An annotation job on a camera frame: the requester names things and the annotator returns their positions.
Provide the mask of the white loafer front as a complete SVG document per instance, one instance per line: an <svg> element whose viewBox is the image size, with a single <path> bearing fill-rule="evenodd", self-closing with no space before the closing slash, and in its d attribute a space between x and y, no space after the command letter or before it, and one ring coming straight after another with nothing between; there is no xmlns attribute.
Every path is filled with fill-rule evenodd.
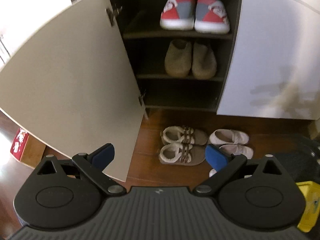
<svg viewBox="0 0 320 240"><path fill-rule="evenodd" d="M247 159L252 159L253 150L244 145L222 145L215 146L209 144L205 149L206 162L212 167L209 177L212 177L221 169L227 166L233 156L244 155Z"/></svg>

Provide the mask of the white loafer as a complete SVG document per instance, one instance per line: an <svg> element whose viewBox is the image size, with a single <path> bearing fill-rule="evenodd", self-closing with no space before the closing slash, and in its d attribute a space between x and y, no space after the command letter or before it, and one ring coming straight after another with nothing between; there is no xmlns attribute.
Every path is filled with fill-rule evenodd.
<svg viewBox="0 0 320 240"><path fill-rule="evenodd" d="M216 146L246 145L249 143L247 133L233 129L217 129L210 136L208 142Z"/></svg>
<svg viewBox="0 0 320 240"><path fill-rule="evenodd" d="M206 162L212 167L209 177L212 177L221 169L227 166L233 156L244 155L247 159L252 159L253 150L244 145L222 145L215 146L209 144L205 149Z"/></svg>

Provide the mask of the brown fleece shoe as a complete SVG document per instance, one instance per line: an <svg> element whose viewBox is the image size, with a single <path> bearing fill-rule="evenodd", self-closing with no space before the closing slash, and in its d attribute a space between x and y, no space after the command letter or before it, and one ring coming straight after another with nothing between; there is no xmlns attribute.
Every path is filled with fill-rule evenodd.
<svg viewBox="0 0 320 240"><path fill-rule="evenodd" d="M172 143L191 144L203 146L208 142L206 132L186 126L170 126L161 132L164 145Z"/></svg>
<svg viewBox="0 0 320 240"><path fill-rule="evenodd" d="M196 166L205 160L205 147L175 142L164 145L158 157L161 164Z"/></svg>

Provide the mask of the beige quilted slipper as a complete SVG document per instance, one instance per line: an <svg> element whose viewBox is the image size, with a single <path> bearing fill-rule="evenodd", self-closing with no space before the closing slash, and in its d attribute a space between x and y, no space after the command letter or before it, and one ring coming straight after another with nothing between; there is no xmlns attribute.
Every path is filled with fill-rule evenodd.
<svg viewBox="0 0 320 240"><path fill-rule="evenodd" d="M191 69L191 49L190 42L185 40L173 40L169 44L165 56L164 67L169 76L184 78Z"/></svg>
<svg viewBox="0 0 320 240"><path fill-rule="evenodd" d="M204 44L194 43L192 72L195 79L208 80L217 71L217 62L211 48Z"/></svg>

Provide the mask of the beige quilted slipper front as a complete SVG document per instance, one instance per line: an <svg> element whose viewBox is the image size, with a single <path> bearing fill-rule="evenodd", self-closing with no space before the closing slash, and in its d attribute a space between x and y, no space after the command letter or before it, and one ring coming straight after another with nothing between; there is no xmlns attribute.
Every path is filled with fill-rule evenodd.
<svg viewBox="0 0 320 240"><path fill-rule="evenodd" d="M185 40L173 40L169 44L165 56L164 67L169 76L184 78L191 69L191 49L190 42Z"/></svg>

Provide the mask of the red grey slipper front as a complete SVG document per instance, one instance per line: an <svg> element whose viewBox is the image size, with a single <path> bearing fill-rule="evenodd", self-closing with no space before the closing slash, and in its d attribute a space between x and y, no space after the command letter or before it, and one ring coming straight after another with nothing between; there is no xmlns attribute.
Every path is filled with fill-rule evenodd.
<svg viewBox="0 0 320 240"><path fill-rule="evenodd" d="M197 0L194 29L199 33L227 34L230 23L220 0Z"/></svg>

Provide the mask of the red grey slipper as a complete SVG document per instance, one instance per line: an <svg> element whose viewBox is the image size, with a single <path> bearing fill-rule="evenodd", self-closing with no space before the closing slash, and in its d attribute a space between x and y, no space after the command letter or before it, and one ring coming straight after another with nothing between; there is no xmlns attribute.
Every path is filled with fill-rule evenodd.
<svg viewBox="0 0 320 240"><path fill-rule="evenodd" d="M166 30L192 30L194 11L195 0L167 0L161 13L160 26Z"/></svg>
<svg viewBox="0 0 320 240"><path fill-rule="evenodd" d="M227 34L230 23L220 0L197 0L194 29L199 33Z"/></svg>

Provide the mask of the red grey slipper back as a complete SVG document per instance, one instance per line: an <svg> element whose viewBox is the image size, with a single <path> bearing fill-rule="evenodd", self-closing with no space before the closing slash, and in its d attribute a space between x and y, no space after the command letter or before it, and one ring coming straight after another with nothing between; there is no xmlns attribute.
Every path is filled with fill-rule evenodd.
<svg viewBox="0 0 320 240"><path fill-rule="evenodd" d="M195 0L167 0L161 13L160 26L166 30L192 30L194 11Z"/></svg>

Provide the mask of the beige cube ottoman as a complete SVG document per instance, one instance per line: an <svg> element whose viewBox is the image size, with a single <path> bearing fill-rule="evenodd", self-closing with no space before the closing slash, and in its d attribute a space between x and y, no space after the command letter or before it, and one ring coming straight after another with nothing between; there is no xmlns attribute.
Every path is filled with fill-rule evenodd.
<svg viewBox="0 0 320 240"><path fill-rule="evenodd" d="M12 142L10 153L20 163L35 168L40 161L46 145L19 128Z"/></svg>

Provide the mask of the metal lower door hinge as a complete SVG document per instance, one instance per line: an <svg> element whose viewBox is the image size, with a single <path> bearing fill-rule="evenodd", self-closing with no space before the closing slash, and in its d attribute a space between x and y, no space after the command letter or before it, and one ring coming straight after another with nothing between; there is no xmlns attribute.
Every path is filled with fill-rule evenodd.
<svg viewBox="0 0 320 240"><path fill-rule="evenodd" d="M139 103L140 103L141 107L145 108L144 94L143 94L143 95L140 95L140 96L138 97L138 100L139 100Z"/></svg>

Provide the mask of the metal door hinge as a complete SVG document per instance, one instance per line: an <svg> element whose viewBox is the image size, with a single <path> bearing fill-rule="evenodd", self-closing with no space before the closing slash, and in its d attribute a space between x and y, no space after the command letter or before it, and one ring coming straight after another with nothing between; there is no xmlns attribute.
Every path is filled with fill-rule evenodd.
<svg viewBox="0 0 320 240"><path fill-rule="evenodd" d="M145 108L144 94L143 94L143 95L140 95L140 96L138 97L138 100L139 100L139 103L140 103L141 107Z"/></svg>
<svg viewBox="0 0 320 240"><path fill-rule="evenodd" d="M123 7L112 7L112 8L106 8L105 11L107 13L110 25L113 27L116 22L116 18L121 13Z"/></svg>

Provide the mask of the yellow object at edge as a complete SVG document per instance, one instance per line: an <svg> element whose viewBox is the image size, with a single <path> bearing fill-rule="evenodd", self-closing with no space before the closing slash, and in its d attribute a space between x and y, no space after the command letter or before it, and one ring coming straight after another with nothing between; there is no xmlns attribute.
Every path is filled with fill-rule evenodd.
<svg viewBox="0 0 320 240"><path fill-rule="evenodd" d="M310 232L319 218L320 185L314 181L298 182L296 184L306 202L304 213L297 228L302 232Z"/></svg>

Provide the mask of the white closed cabinet door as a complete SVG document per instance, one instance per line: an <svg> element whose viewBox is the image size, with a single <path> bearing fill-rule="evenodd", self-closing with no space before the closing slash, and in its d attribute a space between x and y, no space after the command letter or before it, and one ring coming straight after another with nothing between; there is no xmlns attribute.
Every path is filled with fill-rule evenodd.
<svg viewBox="0 0 320 240"><path fill-rule="evenodd" d="M319 0L242 0L217 112L319 118Z"/></svg>

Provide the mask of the dark shoe cabinet shelves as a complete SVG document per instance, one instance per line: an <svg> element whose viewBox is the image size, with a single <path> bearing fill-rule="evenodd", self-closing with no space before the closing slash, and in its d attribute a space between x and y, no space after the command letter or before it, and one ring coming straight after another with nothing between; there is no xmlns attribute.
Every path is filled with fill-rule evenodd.
<svg viewBox="0 0 320 240"><path fill-rule="evenodd" d="M217 110L232 61L242 0L110 0L146 108ZM186 29L169 16L190 9ZM196 10L221 13L225 31L195 29Z"/></svg>

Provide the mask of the metal upper door hinge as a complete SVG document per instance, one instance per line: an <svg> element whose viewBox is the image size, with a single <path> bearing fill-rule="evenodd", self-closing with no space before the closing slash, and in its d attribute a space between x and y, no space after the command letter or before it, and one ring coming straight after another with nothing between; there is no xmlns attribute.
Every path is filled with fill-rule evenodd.
<svg viewBox="0 0 320 240"><path fill-rule="evenodd" d="M112 7L112 8L106 8L105 11L107 13L110 25L113 27L116 22L116 18L121 13L123 7Z"/></svg>

